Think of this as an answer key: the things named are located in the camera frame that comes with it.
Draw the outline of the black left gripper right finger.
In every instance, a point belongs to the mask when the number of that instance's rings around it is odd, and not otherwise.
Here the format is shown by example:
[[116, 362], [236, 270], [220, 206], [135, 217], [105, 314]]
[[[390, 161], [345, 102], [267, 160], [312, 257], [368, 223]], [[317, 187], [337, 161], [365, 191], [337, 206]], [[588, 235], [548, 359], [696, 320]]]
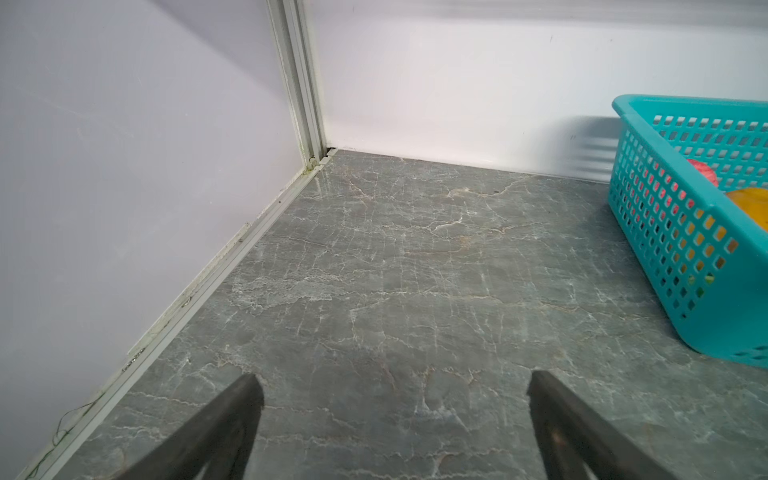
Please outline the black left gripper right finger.
[[532, 372], [530, 416], [549, 479], [672, 479], [552, 373]]

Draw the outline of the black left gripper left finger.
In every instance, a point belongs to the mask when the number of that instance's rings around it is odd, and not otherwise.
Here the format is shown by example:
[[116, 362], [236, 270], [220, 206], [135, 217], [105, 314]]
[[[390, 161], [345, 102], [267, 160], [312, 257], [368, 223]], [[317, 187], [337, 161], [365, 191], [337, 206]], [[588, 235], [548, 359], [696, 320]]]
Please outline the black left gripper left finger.
[[241, 479], [264, 408], [264, 391], [243, 374], [121, 479]]

